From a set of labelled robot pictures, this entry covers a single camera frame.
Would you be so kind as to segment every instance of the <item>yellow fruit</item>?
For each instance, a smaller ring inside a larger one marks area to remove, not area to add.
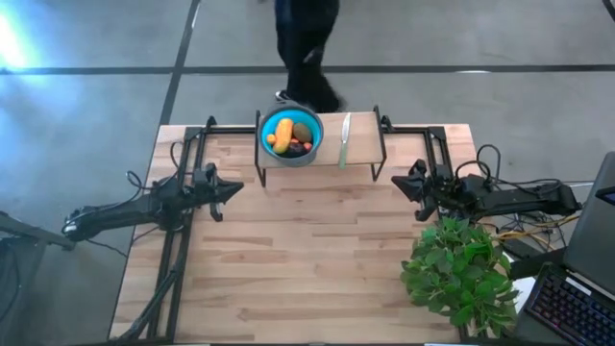
[[[267,135],[267,143],[273,145],[276,142],[276,135]]]
[[[284,118],[280,120],[276,127],[276,143],[273,145],[273,151],[276,154],[283,154],[290,145],[292,138],[292,120]]]

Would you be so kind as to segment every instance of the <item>butcher block tabletop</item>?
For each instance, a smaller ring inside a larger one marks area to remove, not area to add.
[[[446,130],[454,169],[475,158],[468,125],[437,126]],[[184,132],[185,126],[160,128],[148,185],[175,172],[169,149]],[[375,183],[369,165],[308,166],[268,171],[261,187],[254,135],[208,135],[204,164],[214,162],[222,179],[245,186],[223,207],[223,222],[214,222],[209,208],[195,211],[175,341],[458,341],[448,317],[413,306],[399,280],[400,261],[410,258],[427,224],[414,219],[419,205],[390,177],[427,158],[424,138],[397,134],[384,141],[388,158]],[[152,227],[137,227],[135,236]],[[163,240],[164,232],[155,231],[133,244],[110,336],[124,333],[152,297]]]

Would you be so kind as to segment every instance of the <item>monitor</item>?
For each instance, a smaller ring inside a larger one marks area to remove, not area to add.
[[[606,154],[564,253],[564,265],[615,294],[615,152]]]

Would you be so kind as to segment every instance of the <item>knife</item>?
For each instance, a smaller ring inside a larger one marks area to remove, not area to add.
[[[339,168],[346,168],[346,154],[348,153],[348,135],[350,134],[350,118],[352,114],[348,112],[342,124],[342,146],[339,152]]]

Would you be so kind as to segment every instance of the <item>person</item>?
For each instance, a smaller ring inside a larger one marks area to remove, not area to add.
[[[322,72],[325,44],[339,13],[339,0],[276,0],[278,53],[288,71],[278,100],[293,100],[316,112],[336,112],[344,101]]]

